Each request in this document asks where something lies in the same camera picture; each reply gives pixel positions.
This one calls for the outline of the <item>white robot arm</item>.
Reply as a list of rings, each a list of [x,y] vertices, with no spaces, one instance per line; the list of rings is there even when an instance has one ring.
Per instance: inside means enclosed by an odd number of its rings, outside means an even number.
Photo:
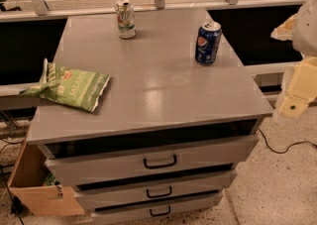
[[[292,41],[293,48],[303,56],[300,63],[285,68],[275,102],[274,120],[289,122],[299,118],[317,98],[317,0],[307,0],[270,36]]]

